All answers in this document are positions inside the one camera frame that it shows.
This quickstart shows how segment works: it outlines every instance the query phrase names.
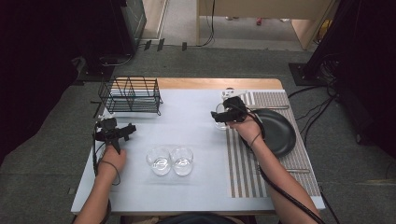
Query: wooden table edge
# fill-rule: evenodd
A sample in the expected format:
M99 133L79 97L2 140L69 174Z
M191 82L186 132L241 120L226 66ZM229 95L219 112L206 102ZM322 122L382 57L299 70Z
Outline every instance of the wooden table edge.
M161 89L283 90L276 78L157 77Z

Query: wire rack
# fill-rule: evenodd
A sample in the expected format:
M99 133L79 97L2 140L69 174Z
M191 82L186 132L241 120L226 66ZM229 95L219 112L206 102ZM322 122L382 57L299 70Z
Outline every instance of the wire rack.
M157 78L116 77L102 82L99 97L110 113L146 112L161 115Z

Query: black sensor device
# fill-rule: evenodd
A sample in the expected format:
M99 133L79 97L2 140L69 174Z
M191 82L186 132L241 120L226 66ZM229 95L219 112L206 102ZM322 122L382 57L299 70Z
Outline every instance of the black sensor device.
M244 102L238 96L228 98L223 102L226 109L223 113L211 112L216 122L237 121L243 122L247 117L248 110Z
M115 118L102 119L97 123L98 128L102 128L100 132L95 130L94 138L96 141L105 142L111 144L117 152L120 154L119 139L124 138L125 141L129 140L129 134L136 131L136 126L129 123L124 128L117 128L117 120Z

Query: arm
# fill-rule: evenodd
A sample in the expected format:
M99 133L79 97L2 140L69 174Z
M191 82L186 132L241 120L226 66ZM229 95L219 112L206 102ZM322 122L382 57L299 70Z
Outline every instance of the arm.
M113 146L107 146L102 161L112 163L120 172L125 164L126 152L120 151L120 155ZM105 162L100 162L98 175L94 180L93 187L87 201L82 206L74 223L100 223L106 215L108 195L111 185L117 177L116 169Z
M285 167L283 167L268 146L265 145L264 141L260 137L255 139L257 134L260 133L257 123L251 117L247 117L244 122L229 122L228 124L231 128L236 129L251 145L260 167L268 178L318 216L318 210L306 190L286 171ZM276 213L282 223L316 223L305 212L289 202L273 188L270 187L269 192Z

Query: black plate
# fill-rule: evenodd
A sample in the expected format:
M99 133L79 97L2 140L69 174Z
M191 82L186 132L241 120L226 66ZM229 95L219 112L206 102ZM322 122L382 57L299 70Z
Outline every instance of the black plate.
M296 132L281 114L270 109L252 111L262 120L265 143L278 158L290 153L296 144Z

